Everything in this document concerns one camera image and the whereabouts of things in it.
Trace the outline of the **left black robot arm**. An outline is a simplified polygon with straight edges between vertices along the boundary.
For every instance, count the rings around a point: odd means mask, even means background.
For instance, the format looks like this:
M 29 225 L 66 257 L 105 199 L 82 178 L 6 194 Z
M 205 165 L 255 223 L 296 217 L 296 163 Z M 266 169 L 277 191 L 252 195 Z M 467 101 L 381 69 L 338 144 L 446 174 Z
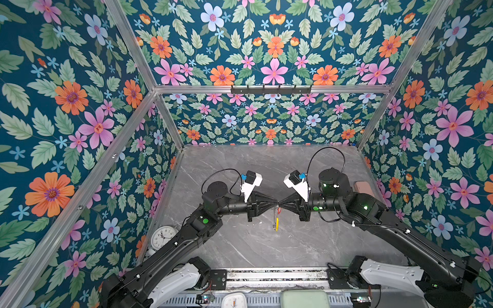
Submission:
M 133 270 L 105 279 L 100 307 L 160 307 L 183 290 L 197 285 L 209 267 L 192 258 L 181 269 L 180 261 L 200 248 L 222 227 L 222 216 L 260 216 L 277 206 L 277 200 L 257 191 L 249 197 L 232 195 L 223 182 L 213 182 L 202 195 L 202 203 L 187 217 L 178 233 Z

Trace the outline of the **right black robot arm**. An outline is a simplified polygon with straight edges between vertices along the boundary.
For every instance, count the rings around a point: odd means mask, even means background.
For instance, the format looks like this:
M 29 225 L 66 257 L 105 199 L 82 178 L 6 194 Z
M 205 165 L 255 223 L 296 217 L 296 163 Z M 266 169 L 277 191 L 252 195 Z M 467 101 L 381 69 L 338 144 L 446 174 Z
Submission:
M 298 171 L 286 175 L 284 183 L 295 193 L 279 206 L 298 214 L 302 222 L 309 221 L 312 212 L 335 211 L 343 222 L 379 237 L 415 263 L 396 266 L 357 255 L 346 270 L 351 285 L 393 287 L 423 297 L 431 307 L 473 304 L 481 267 L 475 258 L 454 255 L 412 230 L 383 202 L 354 191 L 339 170 L 326 169 L 318 179 L 320 192 L 312 194 L 306 175 Z

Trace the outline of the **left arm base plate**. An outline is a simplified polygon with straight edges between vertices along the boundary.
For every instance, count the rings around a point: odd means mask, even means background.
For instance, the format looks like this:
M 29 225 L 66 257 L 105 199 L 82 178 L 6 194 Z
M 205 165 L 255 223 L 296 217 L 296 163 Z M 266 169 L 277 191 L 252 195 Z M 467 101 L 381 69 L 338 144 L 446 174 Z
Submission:
M 227 278 L 228 271 L 226 269 L 209 270 L 201 276 L 200 282 L 198 283 L 199 290 L 223 291 L 226 289 Z

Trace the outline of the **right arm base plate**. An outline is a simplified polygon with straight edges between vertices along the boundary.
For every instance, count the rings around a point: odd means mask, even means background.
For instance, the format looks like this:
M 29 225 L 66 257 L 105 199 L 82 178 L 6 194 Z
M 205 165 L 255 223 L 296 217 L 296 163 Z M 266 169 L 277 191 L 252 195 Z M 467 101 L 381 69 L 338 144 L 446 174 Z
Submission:
M 370 284 L 355 271 L 346 272 L 345 269 L 330 267 L 326 269 L 327 281 L 333 290 L 377 290 L 381 288 L 379 285 Z

